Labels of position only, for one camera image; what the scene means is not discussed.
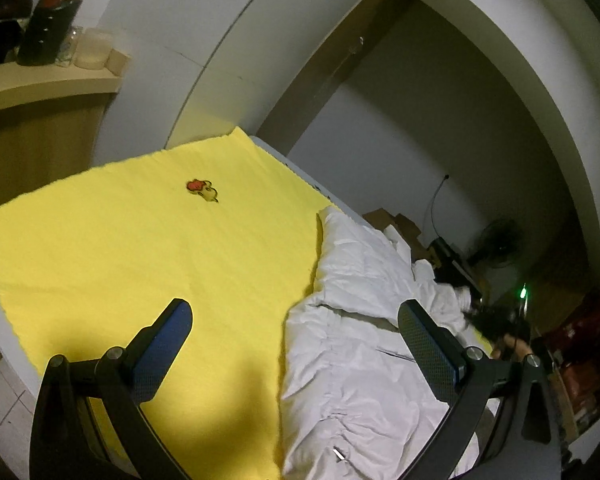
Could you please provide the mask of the person right hand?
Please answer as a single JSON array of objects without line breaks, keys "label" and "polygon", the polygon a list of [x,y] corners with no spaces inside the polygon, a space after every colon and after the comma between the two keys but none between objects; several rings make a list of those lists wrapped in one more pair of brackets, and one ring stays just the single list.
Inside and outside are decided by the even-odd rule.
[{"label": "person right hand", "polygon": [[499,361],[523,361],[533,351],[522,339],[505,334],[496,343],[491,352],[491,358]]}]

